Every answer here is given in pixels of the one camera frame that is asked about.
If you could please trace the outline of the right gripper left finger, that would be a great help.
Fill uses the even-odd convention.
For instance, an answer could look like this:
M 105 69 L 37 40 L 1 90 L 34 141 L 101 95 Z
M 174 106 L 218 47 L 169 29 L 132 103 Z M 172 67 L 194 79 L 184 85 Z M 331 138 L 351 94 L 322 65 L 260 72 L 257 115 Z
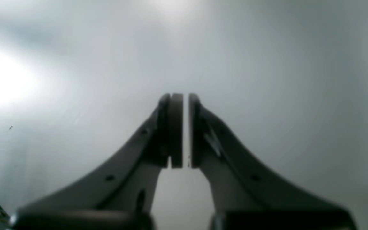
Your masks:
M 105 163 L 10 217 L 11 230 L 153 230 L 159 174 L 183 167 L 183 95 L 163 95 Z

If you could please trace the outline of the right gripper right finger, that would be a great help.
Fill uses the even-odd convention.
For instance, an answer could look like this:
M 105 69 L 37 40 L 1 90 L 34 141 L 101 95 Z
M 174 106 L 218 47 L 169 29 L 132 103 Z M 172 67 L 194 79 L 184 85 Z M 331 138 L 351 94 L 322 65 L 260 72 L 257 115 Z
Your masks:
M 189 95 L 191 166 L 209 182 L 211 230 L 356 230 L 349 211 L 288 182 Z

